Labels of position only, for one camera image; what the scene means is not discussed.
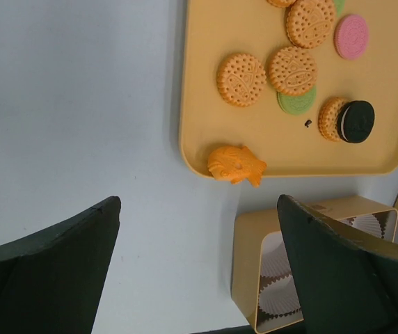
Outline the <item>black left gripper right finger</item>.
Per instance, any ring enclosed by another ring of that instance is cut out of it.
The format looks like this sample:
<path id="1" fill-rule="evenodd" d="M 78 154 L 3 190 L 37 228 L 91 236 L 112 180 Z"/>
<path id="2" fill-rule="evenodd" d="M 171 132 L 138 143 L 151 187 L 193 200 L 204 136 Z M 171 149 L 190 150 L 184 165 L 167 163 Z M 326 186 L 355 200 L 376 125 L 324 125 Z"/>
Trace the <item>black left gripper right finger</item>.
<path id="1" fill-rule="evenodd" d="M 277 201 L 307 333 L 398 333 L 398 244 Z"/>

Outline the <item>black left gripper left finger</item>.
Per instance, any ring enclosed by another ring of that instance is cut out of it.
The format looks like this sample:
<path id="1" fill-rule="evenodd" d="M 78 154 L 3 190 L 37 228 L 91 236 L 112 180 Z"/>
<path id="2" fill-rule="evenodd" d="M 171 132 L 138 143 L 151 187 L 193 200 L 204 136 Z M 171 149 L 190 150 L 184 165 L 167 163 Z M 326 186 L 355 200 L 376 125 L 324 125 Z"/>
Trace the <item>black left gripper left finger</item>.
<path id="1" fill-rule="evenodd" d="M 0 245 L 0 333 L 91 333 L 120 228 L 111 196 Z"/>

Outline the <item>black sandwich cookie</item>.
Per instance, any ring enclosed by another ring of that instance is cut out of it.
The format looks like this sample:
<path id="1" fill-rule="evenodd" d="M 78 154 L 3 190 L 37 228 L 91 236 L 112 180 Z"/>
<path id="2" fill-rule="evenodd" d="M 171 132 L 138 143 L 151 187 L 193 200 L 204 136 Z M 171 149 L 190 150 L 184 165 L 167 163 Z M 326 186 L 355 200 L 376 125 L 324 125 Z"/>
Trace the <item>black sandwich cookie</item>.
<path id="1" fill-rule="evenodd" d="M 367 101 L 354 100 L 345 104 L 337 117 L 337 132 L 347 143 L 362 143 L 372 132 L 374 107 Z"/>

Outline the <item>pink sandwich cookie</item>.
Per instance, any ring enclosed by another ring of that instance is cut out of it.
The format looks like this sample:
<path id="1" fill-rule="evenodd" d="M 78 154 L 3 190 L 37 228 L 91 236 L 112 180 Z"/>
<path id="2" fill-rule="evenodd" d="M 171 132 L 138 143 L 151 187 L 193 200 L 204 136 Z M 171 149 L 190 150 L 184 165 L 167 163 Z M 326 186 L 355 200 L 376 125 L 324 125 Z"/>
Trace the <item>pink sandwich cookie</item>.
<path id="1" fill-rule="evenodd" d="M 363 55 L 369 43 L 369 27 L 360 15 L 346 15 L 337 24 L 334 45 L 338 55 L 355 60 Z"/>

